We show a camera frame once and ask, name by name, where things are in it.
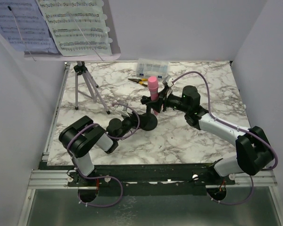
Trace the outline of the black microphone stand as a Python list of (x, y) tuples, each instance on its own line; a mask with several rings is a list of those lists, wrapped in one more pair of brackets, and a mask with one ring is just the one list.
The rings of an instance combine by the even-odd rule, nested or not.
[(146, 113), (141, 114), (140, 128), (144, 131), (154, 130), (157, 127), (157, 124), (158, 124), (158, 120), (157, 120), (155, 114), (153, 114), (151, 112), (151, 110), (153, 110), (153, 109), (150, 107), (150, 102), (151, 102), (150, 97), (142, 96), (141, 104), (146, 105)]

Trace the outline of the pink toy microphone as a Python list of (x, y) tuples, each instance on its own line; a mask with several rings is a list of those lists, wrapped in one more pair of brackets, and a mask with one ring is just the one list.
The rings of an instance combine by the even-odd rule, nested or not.
[(158, 99), (158, 79), (155, 76), (148, 78), (148, 89), (150, 91), (151, 101)]

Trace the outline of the lilac music stand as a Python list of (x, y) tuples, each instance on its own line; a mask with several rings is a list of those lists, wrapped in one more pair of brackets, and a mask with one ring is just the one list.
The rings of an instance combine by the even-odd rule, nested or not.
[(116, 60), (120, 48), (106, 0), (0, 0), (0, 35), (16, 51), (35, 60), (76, 61), (86, 97), (103, 102), (85, 61)]

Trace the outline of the white sheet music page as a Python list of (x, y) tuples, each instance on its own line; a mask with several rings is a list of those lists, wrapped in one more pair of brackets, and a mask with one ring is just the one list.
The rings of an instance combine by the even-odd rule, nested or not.
[(102, 0), (38, 0), (37, 4), (62, 56), (112, 55)]

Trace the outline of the lilac sheet music page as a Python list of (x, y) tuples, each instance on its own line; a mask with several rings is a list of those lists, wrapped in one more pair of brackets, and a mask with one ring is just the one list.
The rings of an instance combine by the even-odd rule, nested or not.
[(0, 0), (0, 34), (17, 51), (58, 53), (34, 0)]

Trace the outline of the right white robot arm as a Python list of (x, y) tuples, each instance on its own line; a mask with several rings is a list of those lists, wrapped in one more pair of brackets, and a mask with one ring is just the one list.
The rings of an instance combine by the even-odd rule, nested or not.
[(235, 156), (213, 163), (213, 170), (207, 174), (210, 183), (217, 185), (230, 174), (246, 173), (254, 176), (274, 159), (268, 147), (268, 139), (260, 127), (238, 128), (234, 124), (214, 119), (200, 105), (200, 94), (195, 86), (185, 86), (181, 97), (173, 95), (168, 86), (162, 91), (158, 91), (158, 88), (150, 88), (149, 91), (148, 108), (158, 113), (167, 108), (181, 111), (191, 127), (214, 134), (236, 148)]

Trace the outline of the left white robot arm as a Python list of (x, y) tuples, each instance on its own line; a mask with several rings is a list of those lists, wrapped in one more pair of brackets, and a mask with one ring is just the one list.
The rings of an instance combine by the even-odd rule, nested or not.
[(79, 181), (90, 186), (95, 181), (89, 151), (96, 145), (106, 153), (112, 153), (118, 147), (118, 141), (130, 137), (131, 129), (140, 128), (140, 116), (130, 114), (123, 120), (111, 119), (108, 127), (104, 129), (90, 117), (84, 116), (64, 129), (58, 140), (66, 148), (71, 160), (79, 174)]

